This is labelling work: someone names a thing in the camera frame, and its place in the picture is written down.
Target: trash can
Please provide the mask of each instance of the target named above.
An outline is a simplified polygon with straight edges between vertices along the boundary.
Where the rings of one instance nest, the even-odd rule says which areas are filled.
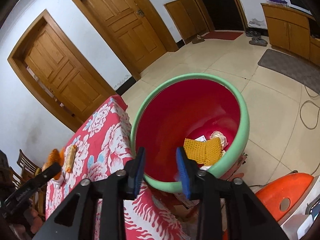
[[[228,141],[225,155],[208,172],[221,177],[238,160],[249,137],[249,115],[240,92],[226,80],[205,73],[172,78],[142,103],[131,131],[132,153],[146,149],[145,180],[154,188],[182,192],[176,149],[184,139],[213,131]]]

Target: red doormat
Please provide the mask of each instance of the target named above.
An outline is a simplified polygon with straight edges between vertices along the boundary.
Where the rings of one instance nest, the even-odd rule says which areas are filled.
[[[234,41],[243,33],[238,32],[209,32],[204,36],[205,39],[219,39]]]

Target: red floral tablecloth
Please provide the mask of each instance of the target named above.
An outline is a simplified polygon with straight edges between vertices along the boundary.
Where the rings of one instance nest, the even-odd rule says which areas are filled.
[[[107,178],[132,159],[130,150],[131,124],[126,105],[120,96],[108,98],[102,106],[80,127],[66,144],[77,145],[71,173],[62,168],[64,181],[60,186],[48,183],[46,218],[57,208],[69,192],[84,178],[97,181]],[[98,202],[95,239],[99,239],[102,201]],[[128,240],[135,239],[189,239],[181,224],[158,201],[143,182],[135,201],[124,201],[124,218]]]

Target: orange plastic stool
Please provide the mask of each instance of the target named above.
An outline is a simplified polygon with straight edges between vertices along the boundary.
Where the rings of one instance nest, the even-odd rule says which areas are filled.
[[[266,185],[256,196],[275,220],[279,221],[302,197],[312,181],[313,176],[306,173],[288,174]],[[285,198],[290,200],[290,204],[286,210],[281,211],[280,204]]]

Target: chair backrest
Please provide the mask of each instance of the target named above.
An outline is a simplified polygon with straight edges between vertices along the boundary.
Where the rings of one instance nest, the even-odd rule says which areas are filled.
[[[19,158],[17,164],[20,166],[20,168],[25,168],[33,174],[35,174],[36,169],[39,168],[23,154],[21,149],[19,150]]]
[[[16,173],[12,167],[10,167],[10,172],[12,174],[12,183],[14,184],[15,188],[20,188],[21,185],[25,183],[25,180],[21,178],[21,176],[18,173]]]

